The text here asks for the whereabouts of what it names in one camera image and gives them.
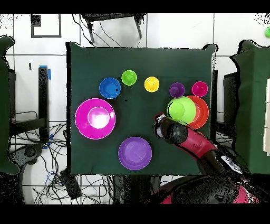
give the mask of green ball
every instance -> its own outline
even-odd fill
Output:
[[[267,38],[270,38],[270,26],[268,28],[266,28],[266,30],[265,30],[265,36]]]

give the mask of red plate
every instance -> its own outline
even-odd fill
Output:
[[[191,122],[189,124],[189,126],[193,129],[199,129],[200,127],[203,127],[205,122],[208,119],[209,116],[209,109],[208,106],[206,104],[206,102],[201,99],[200,97],[196,97],[196,96],[188,96],[189,99],[191,99],[194,104],[196,104],[199,107],[199,115],[198,118],[196,120],[194,120],[193,122]]]

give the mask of purple bowl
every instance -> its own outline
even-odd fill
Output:
[[[140,170],[149,164],[152,158],[152,149],[143,138],[130,137],[120,145],[118,158],[125,168]]]
[[[179,82],[175,82],[170,86],[170,94],[172,97],[178,98],[184,95],[185,87]]]

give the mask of lime green bowl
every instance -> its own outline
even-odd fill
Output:
[[[167,106],[167,116],[183,125],[190,124],[196,115],[194,102],[188,97],[174,98]]]
[[[135,72],[131,70],[127,70],[122,74],[122,82],[127,85],[131,86],[133,85],[137,80],[137,75]]]

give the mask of magenta bowl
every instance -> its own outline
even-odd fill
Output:
[[[102,139],[108,136],[115,126],[115,112],[103,99],[88,99],[77,108],[75,124],[84,137]]]
[[[197,97],[205,96],[207,91],[208,91],[208,86],[205,82],[202,82],[202,81],[195,82],[191,88],[192,94]]]

